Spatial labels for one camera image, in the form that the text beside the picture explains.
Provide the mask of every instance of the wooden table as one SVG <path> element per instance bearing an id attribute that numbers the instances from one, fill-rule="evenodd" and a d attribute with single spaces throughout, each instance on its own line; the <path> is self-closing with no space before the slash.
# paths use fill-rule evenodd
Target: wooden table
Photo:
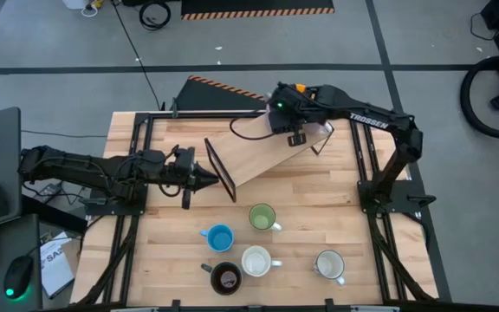
<path id="1" fill-rule="evenodd" d="M 127 154 L 134 115 L 113 115 L 104 157 Z M 337 120 L 333 125 L 336 131 L 320 156 L 306 150 L 273 167 L 242 185 L 236 203 L 219 183 L 193 195 L 191 209 L 185 211 L 180 208 L 181 197 L 168 198 L 156 185 L 150 185 L 146 213 L 139 222 L 128 306 L 170 306 L 173 299 L 180 299 L 183 306 L 323 305 L 325 298 L 333 298 L 335 304 L 381 303 L 369 228 L 360 210 L 359 174 L 349 123 Z M 151 148 L 167 152 L 176 144 L 194 146 L 196 159 L 212 170 L 204 138 L 225 131 L 229 131 L 225 119 L 156 120 Z M 373 137 L 382 168 L 394 148 L 392 136 L 373 130 Z M 371 177 L 367 158 L 366 165 Z M 258 203 L 275 208 L 282 231 L 252 228 L 248 212 Z M 71 302 L 84 297 L 105 269 L 115 221 L 116 217 L 104 217 L 89 229 Z M 228 252 L 211 251 L 199 235 L 200 230 L 216 223 L 225 223 L 235 232 L 234 246 Z M 393 214 L 392 227 L 402 263 L 427 293 L 437 296 L 420 226 Z M 201 270 L 200 264 L 230 261 L 241 268 L 243 251 L 254 244 L 265 247 L 283 266 L 272 268 L 264 277 L 244 275 L 241 289 L 232 296 L 216 294 L 209 273 Z M 343 287 L 312 270 L 314 258 L 326 249 L 337 250 L 344 257 L 347 284 Z M 395 298 L 392 269 L 385 263 Z M 119 297 L 121 275 L 119 267 L 114 300 Z"/>

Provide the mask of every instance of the yellow and black striped tape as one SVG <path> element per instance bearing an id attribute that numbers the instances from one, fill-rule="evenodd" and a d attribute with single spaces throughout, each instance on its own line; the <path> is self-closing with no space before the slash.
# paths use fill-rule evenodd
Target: yellow and black striped tape
<path id="1" fill-rule="evenodd" d="M 248 96 L 250 98 L 254 98 L 256 100 L 259 100 L 259 101 L 265 101 L 265 97 L 260 95 L 260 94 L 254 94 L 254 93 L 251 93 L 250 91 L 242 90 L 241 88 L 234 88 L 232 86 L 225 85 L 224 83 L 216 82 L 216 81 L 213 81 L 210 79 L 205 79 L 203 77 L 191 75 L 190 77 L 188 77 L 188 80 L 199 81 L 201 83 L 205 83 L 205 84 L 208 84 L 210 86 L 221 88 L 223 90 L 231 91 L 231 92 L 234 92 L 237 94 L 245 95 L 245 96 Z"/>
<path id="2" fill-rule="evenodd" d="M 251 10 L 233 12 L 213 12 L 213 13 L 191 13 L 182 15 L 183 20 L 202 20 L 236 17 L 263 17 L 263 16 L 293 16 L 310 14 L 332 14 L 334 8 L 312 8 L 312 9 L 285 9 L 285 10 Z"/>

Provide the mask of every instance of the concrete floor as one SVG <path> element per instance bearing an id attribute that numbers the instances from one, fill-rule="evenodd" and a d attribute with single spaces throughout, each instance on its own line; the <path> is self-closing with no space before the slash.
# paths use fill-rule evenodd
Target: concrete floor
<path id="1" fill-rule="evenodd" d="M 97 17 L 85 18 L 60 0 L 2 1 L 0 68 L 139 65 L 109 3 Z M 218 61 L 367 65 L 381 63 L 366 5 L 370 1 L 334 0 L 332 15 L 208 21 L 180 21 L 180 5 L 172 3 L 171 23 L 157 32 L 144 30 L 134 9 L 120 6 L 119 12 L 146 66 L 217 65 Z M 494 43 L 469 33 L 470 16 L 486 3 L 373 0 L 390 63 L 472 64 L 498 55 Z M 489 34 L 481 20 L 476 20 L 476 31 Z M 270 92 L 277 81 L 329 83 L 357 99 L 392 106 L 381 67 L 175 71 L 148 75 L 160 101 L 170 104 L 185 79 L 197 74 L 256 93 Z M 431 214 L 452 300 L 499 304 L 499 140 L 476 133 L 464 121 L 458 102 L 464 74 L 398 71 L 394 76 L 404 110 L 416 115 L 424 131 L 419 168 L 425 189 L 438 197 Z M 479 75 L 472 89 L 481 118 L 499 127 L 499 113 L 487 109 L 488 99 L 498 93 L 499 77 L 494 73 Z M 22 109 L 23 129 L 71 134 L 106 134 L 113 111 L 157 109 L 141 73 L 0 75 L 0 108 L 11 106 Z M 24 147 L 45 144 L 102 155 L 105 141 L 23 135 Z M 74 185 L 66 188 L 78 191 Z M 54 205 L 71 210 L 63 198 Z M 46 304 L 63 305 L 67 296 L 65 292 Z"/>

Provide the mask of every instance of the computer mouse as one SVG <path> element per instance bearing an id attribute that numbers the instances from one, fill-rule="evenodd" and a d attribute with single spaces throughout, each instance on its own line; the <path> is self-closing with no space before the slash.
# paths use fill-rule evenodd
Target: computer mouse
<path id="1" fill-rule="evenodd" d="M 30 283 L 33 267 L 34 260 L 30 256 L 20 256 L 10 263 L 3 281 L 3 291 L 8 298 L 17 299 L 24 294 Z"/>

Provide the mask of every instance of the blue mug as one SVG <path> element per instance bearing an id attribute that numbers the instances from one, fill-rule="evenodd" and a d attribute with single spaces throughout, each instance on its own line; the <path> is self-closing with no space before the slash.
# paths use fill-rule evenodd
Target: blue mug
<path id="1" fill-rule="evenodd" d="M 199 234 L 207 237 L 209 248 L 216 252 L 224 252 L 234 243 L 234 232 L 226 224 L 215 224 L 208 231 L 201 230 Z"/>

